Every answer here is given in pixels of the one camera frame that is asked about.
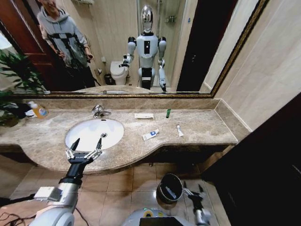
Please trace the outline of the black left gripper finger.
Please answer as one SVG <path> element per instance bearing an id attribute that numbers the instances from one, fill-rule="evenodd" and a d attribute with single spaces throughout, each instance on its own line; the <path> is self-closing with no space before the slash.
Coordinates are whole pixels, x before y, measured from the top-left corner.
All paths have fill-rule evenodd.
<path id="1" fill-rule="evenodd" d="M 86 155 L 86 159 L 92 159 L 92 160 L 97 159 L 102 154 L 101 148 L 102 148 L 102 138 L 98 140 L 96 148 Z"/>
<path id="2" fill-rule="evenodd" d="M 67 148 L 65 150 L 65 154 L 66 154 L 66 157 L 67 159 L 74 159 L 75 156 L 74 156 L 74 152 L 76 151 L 76 148 L 79 144 L 79 141 L 80 141 L 80 138 L 78 138 L 74 143 L 72 143 L 72 145 L 70 146 L 70 148 Z"/>

